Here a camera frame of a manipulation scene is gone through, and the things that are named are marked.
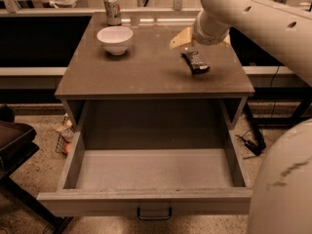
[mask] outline white bowl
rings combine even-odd
[[[100,30],[97,39],[112,55],[124,54],[132,45],[133,31],[124,26],[109,26]]]

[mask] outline cabinet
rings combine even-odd
[[[254,89],[233,49],[195,44],[211,71],[193,76],[181,49],[169,50],[182,26],[130,24],[133,45],[112,56],[97,40],[102,17],[58,86],[76,134],[57,192],[39,200],[66,216],[247,214],[252,189],[233,130]]]

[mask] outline countertop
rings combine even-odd
[[[97,39],[106,27],[105,14],[95,13],[58,86],[56,97],[66,99],[106,98],[235,98],[254,93],[254,87],[226,43],[195,44],[211,67],[205,74],[192,75],[180,52],[169,43],[185,26],[154,22],[140,24],[131,17],[134,32],[131,48],[122,56],[107,53]]]

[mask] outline aluminum can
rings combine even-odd
[[[104,0],[107,24],[109,26],[121,25],[121,13],[118,0]]]

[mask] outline terrazzo floor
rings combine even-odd
[[[56,191],[59,176],[66,156],[58,149],[59,134],[55,128],[61,126],[64,111],[59,104],[48,105],[12,105],[16,112],[16,122],[33,126],[37,132],[35,143],[40,150],[11,175],[13,181],[23,189],[37,196],[39,192]],[[272,105],[258,107],[260,111],[270,111]],[[235,133],[246,138],[253,138],[246,115],[242,114],[235,128]],[[267,146],[270,146],[285,129],[262,130]],[[238,140],[244,165],[252,183],[266,150],[260,156],[254,156]],[[247,215],[189,215],[172,217],[166,221],[141,221],[136,217],[74,217],[63,233],[75,234],[239,234],[247,229]],[[53,233],[48,223],[32,212],[28,207],[0,189],[0,234],[36,234]]]

